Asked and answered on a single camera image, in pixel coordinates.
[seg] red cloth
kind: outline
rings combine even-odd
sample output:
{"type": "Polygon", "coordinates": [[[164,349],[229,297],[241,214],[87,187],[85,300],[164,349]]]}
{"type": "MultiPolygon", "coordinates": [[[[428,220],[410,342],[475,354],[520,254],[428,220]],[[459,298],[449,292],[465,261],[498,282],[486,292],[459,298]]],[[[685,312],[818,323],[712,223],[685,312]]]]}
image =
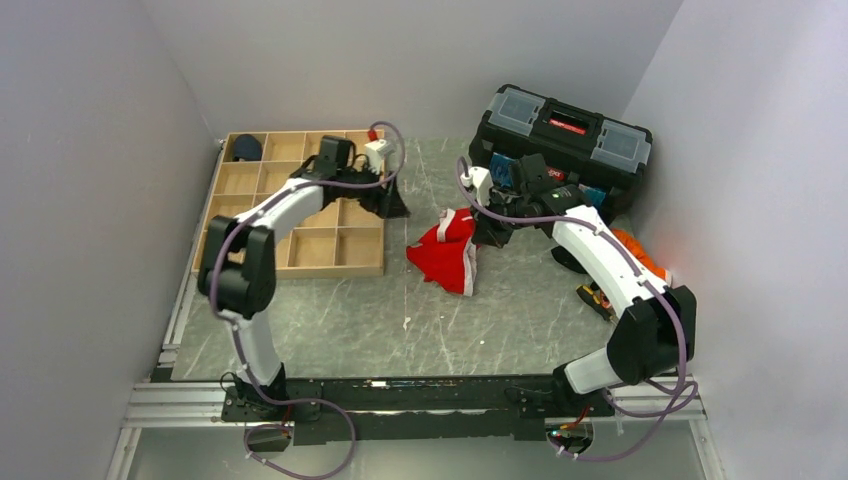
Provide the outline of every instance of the red cloth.
{"type": "Polygon", "coordinates": [[[423,273],[425,282],[435,281],[445,290],[471,296],[477,276],[477,248],[471,243],[474,219],[471,210],[447,209],[439,224],[406,247],[406,258],[423,273]]]}

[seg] wooden organizer tray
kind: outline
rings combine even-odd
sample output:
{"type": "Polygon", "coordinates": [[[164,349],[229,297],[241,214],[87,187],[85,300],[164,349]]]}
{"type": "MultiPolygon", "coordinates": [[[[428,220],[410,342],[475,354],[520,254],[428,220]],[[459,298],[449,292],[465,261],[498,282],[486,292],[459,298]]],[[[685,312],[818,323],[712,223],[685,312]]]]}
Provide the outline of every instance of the wooden organizer tray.
{"type": "MultiPolygon", "coordinates": [[[[367,130],[319,132],[245,132],[262,143],[259,162],[235,161],[231,133],[215,171],[212,196],[203,215],[192,271],[200,269],[206,225],[216,215],[235,216],[265,201],[280,189],[305,159],[318,153],[321,137],[336,135],[356,144],[365,152],[367,130]]],[[[357,161],[361,166],[362,159],[357,161]]],[[[383,274],[384,223],[359,206],[356,200],[339,199],[307,218],[277,243],[278,278],[364,277],[383,274]]],[[[242,253],[230,258],[241,260],[242,253]]]]}

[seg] blue object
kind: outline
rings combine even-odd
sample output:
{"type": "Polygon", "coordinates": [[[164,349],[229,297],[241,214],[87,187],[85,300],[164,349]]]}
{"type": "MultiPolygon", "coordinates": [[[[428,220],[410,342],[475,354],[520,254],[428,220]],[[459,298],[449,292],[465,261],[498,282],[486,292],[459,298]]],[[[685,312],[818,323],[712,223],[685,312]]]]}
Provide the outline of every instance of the blue object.
{"type": "Polygon", "coordinates": [[[586,194],[586,197],[592,202],[592,206],[595,208],[600,208],[601,204],[604,203],[604,199],[607,198],[606,192],[597,188],[580,185],[580,190],[583,190],[583,193],[586,194]]]}
{"type": "Polygon", "coordinates": [[[509,166],[514,161],[514,159],[500,153],[492,154],[492,159],[489,161],[489,174],[492,176],[492,182],[495,185],[512,188],[512,177],[509,175],[509,166]]]}

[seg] gray marble floor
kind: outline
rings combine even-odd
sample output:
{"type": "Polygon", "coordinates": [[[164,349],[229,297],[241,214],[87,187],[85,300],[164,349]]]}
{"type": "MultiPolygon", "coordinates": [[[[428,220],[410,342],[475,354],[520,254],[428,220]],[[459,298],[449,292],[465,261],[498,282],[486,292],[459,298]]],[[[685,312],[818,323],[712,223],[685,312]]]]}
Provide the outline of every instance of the gray marble floor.
{"type": "MultiPolygon", "coordinates": [[[[292,377],[547,373],[604,345],[612,327],[574,293],[588,277],[556,264],[543,233],[478,252],[473,297],[424,283],[405,247],[464,205],[453,169],[464,139],[410,139],[401,194],[412,211],[386,227],[385,275],[284,280],[269,307],[274,343],[292,377]]],[[[626,219],[616,226],[629,229],[626,219]]],[[[229,333],[195,296],[174,379],[217,379],[232,370],[229,333]]]]}

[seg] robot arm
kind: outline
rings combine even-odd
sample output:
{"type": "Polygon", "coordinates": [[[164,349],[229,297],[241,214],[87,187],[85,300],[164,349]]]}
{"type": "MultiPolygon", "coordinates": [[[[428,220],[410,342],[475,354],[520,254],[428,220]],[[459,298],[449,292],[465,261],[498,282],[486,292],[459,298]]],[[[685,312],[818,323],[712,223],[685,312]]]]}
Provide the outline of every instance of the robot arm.
{"type": "MultiPolygon", "coordinates": [[[[394,180],[382,187],[367,189],[342,185],[378,181],[381,168],[388,164],[393,153],[391,144],[385,140],[374,140],[366,145],[365,167],[357,170],[349,166],[354,148],[350,140],[325,136],[318,155],[304,162],[274,195],[233,218],[216,216],[208,225],[198,273],[198,289],[205,296],[209,296],[213,288],[212,271],[225,239],[240,223],[259,214],[257,220],[235,236],[215,287],[218,308],[231,322],[224,323],[226,328],[236,328],[239,332],[238,336],[232,336],[233,341],[239,343],[235,345],[236,349],[244,352],[254,377],[271,398],[287,398],[285,369],[274,349],[266,311],[276,287],[277,243],[305,219],[342,197],[357,199],[363,208],[382,218],[408,215],[394,180]],[[329,180],[337,184],[307,185],[314,180],[329,180]],[[242,251],[243,261],[229,258],[230,254],[242,251]]],[[[244,368],[240,368],[237,375],[243,382],[250,380],[244,368]]],[[[246,396],[252,394],[246,383],[236,383],[242,390],[240,393],[246,396]]]]}
{"type": "MultiPolygon", "coordinates": [[[[567,216],[578,222],[535,224],[565,247],[609,297],[619,322],[609,342],[589,355],[554,369],[554,398],[567,405],[586,402],[613,385],[635,385],[677,364],[677,343],[668,314],[651,287],[675,309],[686,337],[687,360],[694,353],[695,297],[685,286],[674,289],[648,271],[612,235],[597,210],[574,185],[550,178],[541,155],[524,157],[510,168],[509,188],[493,185],[488,170],[471,167],[461,177],[488,210],[506,217],[567,216]],[[480,189],[488,189],[481,194],[480,189]],[[628,255],[628,262],[622,254],[628,255]],[[634,274],[631,263],[639,268],[634,274]]],[[[475,212],[475,243],[503,247],[512,232],[526,225],[492,220],[475,212]]]]}

